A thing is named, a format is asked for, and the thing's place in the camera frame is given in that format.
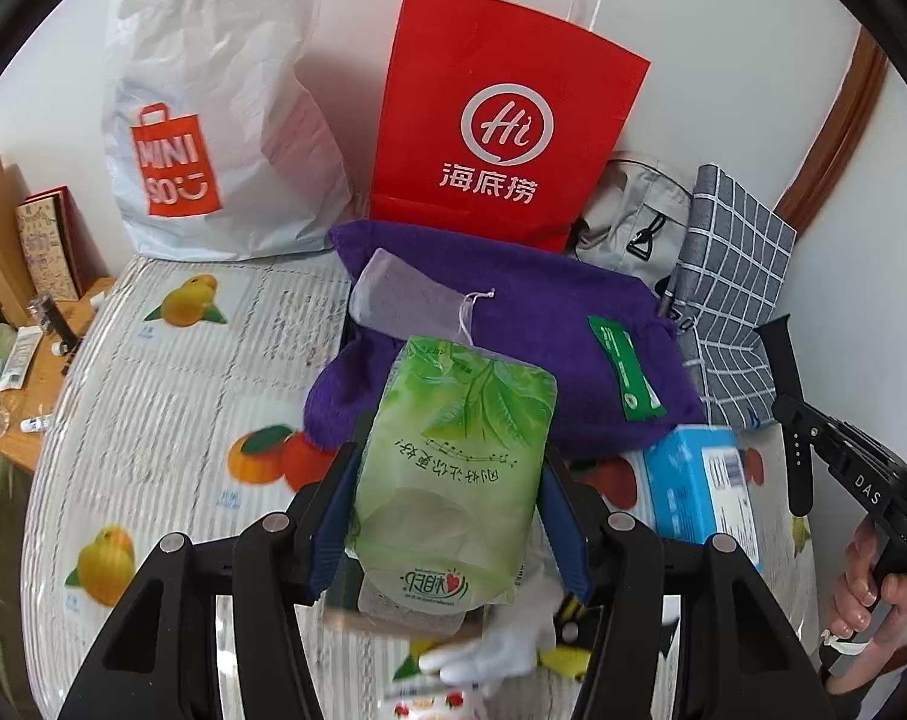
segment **drawstring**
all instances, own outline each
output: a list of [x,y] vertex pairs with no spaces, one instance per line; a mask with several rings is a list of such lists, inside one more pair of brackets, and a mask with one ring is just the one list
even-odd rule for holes
[[496,290],[491,289],[488,293],[470,293],[463,298],[463,302],[460,303],[460,332],[464,334],[466,340],[469,341],[469,345],[474,345],[474,336],[472,336],[469,331],[469,327],[466,327],[466,310],[469,307],[476,305],[476,301],[479,298],[493,298],[496,295]]

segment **white glove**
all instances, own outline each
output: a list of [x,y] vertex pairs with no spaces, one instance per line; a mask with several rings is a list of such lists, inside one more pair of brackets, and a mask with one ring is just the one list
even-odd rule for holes
[[424,674],[440,672],[448,685],[484,685],[492,695],[502,680],[531,673],[537,653],[557,645],[553,615],[564,600],[560,581],[543,565],[524,577],[512,604],[494,605],[483,637],[463,644],[438,647],[420,656]]

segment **blue box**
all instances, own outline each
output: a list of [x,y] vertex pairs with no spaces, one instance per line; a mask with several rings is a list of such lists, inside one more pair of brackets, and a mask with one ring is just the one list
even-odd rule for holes
[[643,452],[657,533],[703,544],[733,536],[761,567],[740,450],[728,427],[681,425]]

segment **red paper bag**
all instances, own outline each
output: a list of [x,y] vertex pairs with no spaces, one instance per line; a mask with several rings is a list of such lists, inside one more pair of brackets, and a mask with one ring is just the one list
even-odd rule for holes
[[503,0],[403,0],[370,213],[560,251],[649,67]]

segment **green label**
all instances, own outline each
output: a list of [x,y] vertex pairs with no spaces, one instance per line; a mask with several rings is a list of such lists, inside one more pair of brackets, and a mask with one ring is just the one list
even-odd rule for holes
[[620,382],[620,400],[627,421],[639,422],[644,419],[663,416],[663,408],[656,392],[653,391],[634,350],[630,335],[619,322],[603,317],[589,317],[589,328],[613,365]]

